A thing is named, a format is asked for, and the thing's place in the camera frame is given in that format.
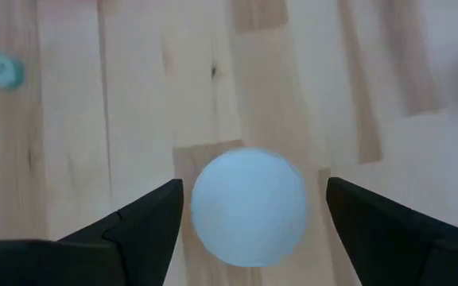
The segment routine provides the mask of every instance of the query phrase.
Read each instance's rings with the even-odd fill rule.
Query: light wood
[[[236,33],[273,29],[287,23],[285,0],[231,0]]]
[[[162,1],[161,48],[175,147],[240,139],[220,0]]]
[[[0,91],[0,238],[45,238],[40,49],[35,1],[0,0],[0,51],[26,66],[25,84]]]
[[[173,132],[162,63],[160,2],[100,2],[107,77],[112,207],[173,177]]]
[[[443,106],[430,68],[419,3],[374,0],[408,116],[437,111]]]
[[[227,267],[186,218],[165,285],[357,285],[329,175],[458,226],[458,1],[0,0],[0,50],[27,71],[0,91],[0,239],[61,237],[242,143],[304,174],[303,240]]]
[[[111,212],[96,0],[38,2],[49,237]]]

